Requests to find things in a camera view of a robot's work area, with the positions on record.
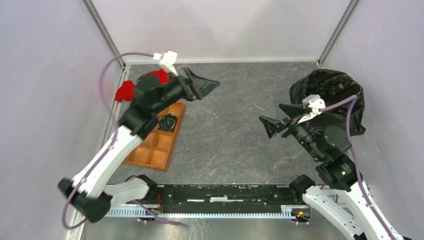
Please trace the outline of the red cloth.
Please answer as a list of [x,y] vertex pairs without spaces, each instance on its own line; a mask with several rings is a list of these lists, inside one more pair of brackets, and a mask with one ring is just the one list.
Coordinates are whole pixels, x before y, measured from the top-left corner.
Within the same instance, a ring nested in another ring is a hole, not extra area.
[[[165,72],[163,69],[160,70],[154,70],[150,71],[148,73],[145,73],[141,75],[137,80],[136,83],[142,82],[143,84],[153,84],[153,86],[156,85],[165,85],[170,81],[170,77],[167,72]],[[115,93],[114,100],[117,102],[130,102],[135,97],[135,87],[136,84],[133,83],[131,80],[124,81],[121,86],[118,88],[118,90]]]

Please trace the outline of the rolled dark bag in tray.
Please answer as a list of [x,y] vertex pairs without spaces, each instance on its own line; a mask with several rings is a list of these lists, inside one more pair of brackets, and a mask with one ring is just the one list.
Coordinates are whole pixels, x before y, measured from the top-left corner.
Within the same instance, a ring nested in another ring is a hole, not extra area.
[[177,122],[178,117],[168,113],[159,119],[158,129],[164,132],[174,132]]

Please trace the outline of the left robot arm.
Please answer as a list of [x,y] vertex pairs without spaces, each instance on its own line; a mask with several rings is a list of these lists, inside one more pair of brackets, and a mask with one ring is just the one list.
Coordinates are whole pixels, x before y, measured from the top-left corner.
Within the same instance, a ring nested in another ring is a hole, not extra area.
[[146,178],[136,177],[119,184],[108,184],[123,160],[157,127],[158,114],[179,100],[201,100],[220,86],[217,80],[195,74],[188,67],[184,75],[164,70],[141,75],[134,86],[134,97],[114,124],[112,136],[91,162],[73,178],[63,178],[58,188],[66,204],[77,209],[86,220],[96,223],[109,210],[133,200],[153,203],[157,190]]

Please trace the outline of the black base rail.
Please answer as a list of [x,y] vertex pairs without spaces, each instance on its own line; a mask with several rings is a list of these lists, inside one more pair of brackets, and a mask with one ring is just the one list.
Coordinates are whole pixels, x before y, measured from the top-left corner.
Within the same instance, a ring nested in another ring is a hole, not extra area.
[[306,206],[288,185],[277,184],[165,184],[150,188],[140,202],[158,204],[164,214],[273,214]]

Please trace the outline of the black plastic trash bag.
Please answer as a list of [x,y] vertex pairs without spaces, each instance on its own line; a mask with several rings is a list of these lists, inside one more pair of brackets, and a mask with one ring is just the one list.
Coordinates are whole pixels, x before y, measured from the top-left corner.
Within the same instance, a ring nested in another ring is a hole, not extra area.
[[[332,69],[316,69],[295,82],[289,89],[290,102],[294,105],[301,104],[302,100],[309,95],[319,95],[326,106],[336,104],[352,95],[357,95],[350,115],[350,135],[361,136],[365,134],[366,128],[362,125],[365,112],[364,90],[347,73]],[[348,102],[335,109],[328,110],[310,120],[309,123],[317,132],[322,132],[329,126],[345,129],[349,106],[350,103]]]

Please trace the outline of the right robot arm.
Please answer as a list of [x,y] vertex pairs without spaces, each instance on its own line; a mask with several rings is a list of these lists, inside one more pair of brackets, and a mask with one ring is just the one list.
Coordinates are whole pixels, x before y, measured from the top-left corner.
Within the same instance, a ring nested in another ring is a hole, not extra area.
[[300,175],[289,184],[289,199],[295,204],[305,203],[316,209],[348,240],[404,240],[381,212],[361,172],[347,155],[352,148],[346,131],[329,126],[316,132],[306,122],[300,105],[280,104],[289,118],[274,119],[259,116],[269,138],[280,134],[282,138],[293,136],[320,164],[315,168],[320,179],[342,198],[348,210],[331,200],[308,176]]

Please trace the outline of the wooden compartment tray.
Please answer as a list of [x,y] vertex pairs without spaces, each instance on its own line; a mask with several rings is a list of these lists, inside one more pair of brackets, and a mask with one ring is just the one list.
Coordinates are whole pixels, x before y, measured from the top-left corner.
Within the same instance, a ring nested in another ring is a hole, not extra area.
[[177,116],[178,120],[174,132],[159,130],[157,125],[147,138],[124,159],[123,163],[166,172],[169,168],[185,111],[186,105],[178,101],[160,112],[157,115],[158,120],[167,114]]

